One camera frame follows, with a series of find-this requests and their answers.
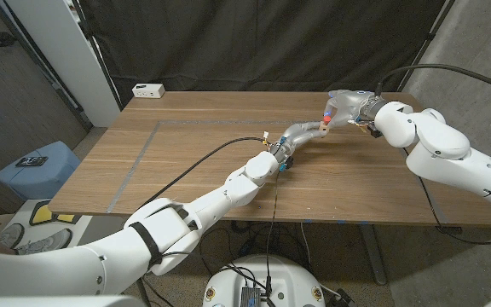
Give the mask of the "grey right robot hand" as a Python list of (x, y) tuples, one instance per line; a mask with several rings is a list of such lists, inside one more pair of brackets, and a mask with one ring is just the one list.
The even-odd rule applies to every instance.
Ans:
[(331, 90), (328, 95), (330, 99), (322, 120), (327, 129), (373, 122), (381, 107), (388, 103), (381, 96), (364, 90)]

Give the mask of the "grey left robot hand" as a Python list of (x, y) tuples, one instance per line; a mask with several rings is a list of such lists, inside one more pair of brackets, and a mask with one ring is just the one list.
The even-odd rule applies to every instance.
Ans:
[(294, 152), (315, 138), (326, 136), (327, 128), (321, 128), (321, 122), (305, 122), (291, 125), (281, 135), (280, 140), (269, 147), (269, 152), (283, 165)]

